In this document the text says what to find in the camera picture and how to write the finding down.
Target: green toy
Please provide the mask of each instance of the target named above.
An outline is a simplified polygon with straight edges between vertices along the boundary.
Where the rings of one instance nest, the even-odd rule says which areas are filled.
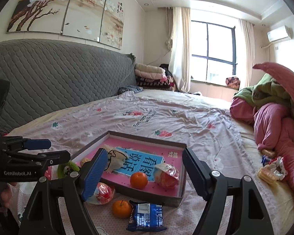
[[[58,178],[65,178],[66,176],[70,175],[70,173],[73,171],[80,171],[80,168],[74,162],[69,161],[66,164],[59,164],[57,170]]]

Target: green blanket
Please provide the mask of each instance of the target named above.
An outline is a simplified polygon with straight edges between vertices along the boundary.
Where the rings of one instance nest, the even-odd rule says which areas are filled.
[[[284,88],[276,80],[266,73],[254,86],[243,88],[234,94],[234,97],[244,99],[252,107],[259,109],[269,103],[279,103],[291,110],[294,117],[294,102]]]

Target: window sill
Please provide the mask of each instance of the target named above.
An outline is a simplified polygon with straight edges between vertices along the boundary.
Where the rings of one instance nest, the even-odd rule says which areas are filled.
[[[198,80],[191,79],[191,82],[194,82],[194,83],[202,83],[202,84],[206,84],[206,85],[214,85],[214,86],[219,86],[219,87],[225,87],[225,88],[229,88],[229,89],[238,91],[238,89],[235,89],[235,88],[232,88],[232,87],[229,87],[229,86],[219,85],[219,84],[210,83],[210,82],[206,82],[206,81],[198,81]]]

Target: pink comforter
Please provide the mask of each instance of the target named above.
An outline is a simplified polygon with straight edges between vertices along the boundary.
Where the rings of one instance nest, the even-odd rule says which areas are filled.
[[[294,73],[277,63],[265,62],[256,64],[254,69],[269,73],[289,93],[294,101]],[[268,103],[257,112],[245,100],[235,98],[230,108],[234,119],[252,124],[258,149],[275,149],[278,156],[284,156],[284,166],[288,171],[285,177],[294,191],[294,119],[290,111],[283,105]]]
[[[242,99],[237,99],[240,98],[233,100],[234,105],[230,109],[232,117],[235,118],[235,112],[241,108],[238,112],[239,120],[251,124],[253,108],[251,106],[246,108],[249,104]],[[263,105],[254,114],[254,137],[258,150],[275,149],[278,156],[285,157],[283,163],[288,171],[285,179],[294,191],[294,119],[288,117],[289,115],[289,109],[281,104]]]

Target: magnolia painting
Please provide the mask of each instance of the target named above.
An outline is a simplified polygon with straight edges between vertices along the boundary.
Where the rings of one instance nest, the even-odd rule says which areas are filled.
[[[101,25],[100,42],[118,49],[122,47],[124,4],[121,0],[106,0]]]
[[[69,0],[19,0],[7,32],[60,33]]]
[[[105,0],[70,0],[63,35],[99,41]]]
[[[61,33],[121,49],[123,22],[121,0],[19,0],[7,32]]]

